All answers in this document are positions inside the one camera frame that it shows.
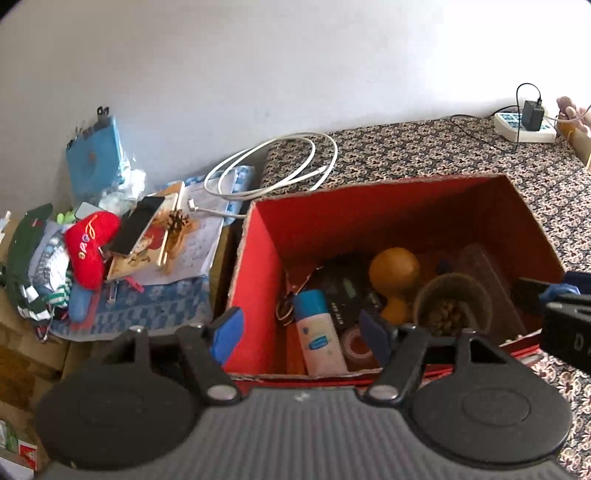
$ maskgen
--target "orange ball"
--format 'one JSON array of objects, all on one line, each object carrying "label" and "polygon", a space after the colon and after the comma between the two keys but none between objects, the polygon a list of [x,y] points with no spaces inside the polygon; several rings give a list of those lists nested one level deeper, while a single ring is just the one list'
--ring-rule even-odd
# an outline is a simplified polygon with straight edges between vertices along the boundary
[{"label": "orange ball", "polygon": [[392,325],[402,325],[410,321],[410,307],[402,297],[396,295],[388,299],[388,303],[382,310],[382,317]]},{"label": "orange ball", "polygon": [[388,248],[378,253],[369,266],[369,280],[383,296],[410,290],[420,272],[417,257],[405,248]]}]

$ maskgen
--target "white extension board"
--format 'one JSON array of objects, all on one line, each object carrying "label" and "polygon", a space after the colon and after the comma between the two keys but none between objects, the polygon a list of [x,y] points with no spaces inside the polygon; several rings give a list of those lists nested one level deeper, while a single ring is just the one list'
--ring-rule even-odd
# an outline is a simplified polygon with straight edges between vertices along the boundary
[{"label": "white extension board", "polygon": [[[517,142],[517,127],[521,119],[517,113],[495,113],[493,122],[495,124],[495,132],[502,135],[510,142]],[[556,130],[548,120],[542,120],[540,130],[537,132],[530,132],[526,130],[523,124],[519,129],[519,143],[554,143],[556,139]]]}]

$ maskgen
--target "black power adapter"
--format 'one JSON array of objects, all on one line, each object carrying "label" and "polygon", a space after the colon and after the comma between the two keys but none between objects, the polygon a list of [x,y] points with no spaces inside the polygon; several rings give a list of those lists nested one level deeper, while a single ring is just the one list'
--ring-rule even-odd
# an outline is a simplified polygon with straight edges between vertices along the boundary
[{"label": "black power adapter", "polygon": [[542,126],[544,119],[544,107],[542,107],[542,100],[537,102],[526,100],[521,114],[521,125],[530,132],[537,132]]}]

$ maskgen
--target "black phone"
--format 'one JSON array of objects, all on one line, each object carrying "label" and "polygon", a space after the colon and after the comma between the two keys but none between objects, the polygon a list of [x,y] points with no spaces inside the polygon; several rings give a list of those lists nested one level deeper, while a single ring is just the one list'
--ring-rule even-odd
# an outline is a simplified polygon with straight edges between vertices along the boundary
[{"label": "black phone", "polygon": [[164,197],[157,196],[141,199],[127,218],[124,215],[121,228],[111,242],[109,251],[124,257],[130,256],[163,202]]}]

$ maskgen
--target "blue bottle cap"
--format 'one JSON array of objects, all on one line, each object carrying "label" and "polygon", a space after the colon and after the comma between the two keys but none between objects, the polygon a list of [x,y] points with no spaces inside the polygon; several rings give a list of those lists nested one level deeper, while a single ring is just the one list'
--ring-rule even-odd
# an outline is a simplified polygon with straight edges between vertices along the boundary
[{"label": "blue bottle cap", "polygon": [[328,313],[324,294],[320,290],[306,290],[293,298],[296,322],[320,313]]}]

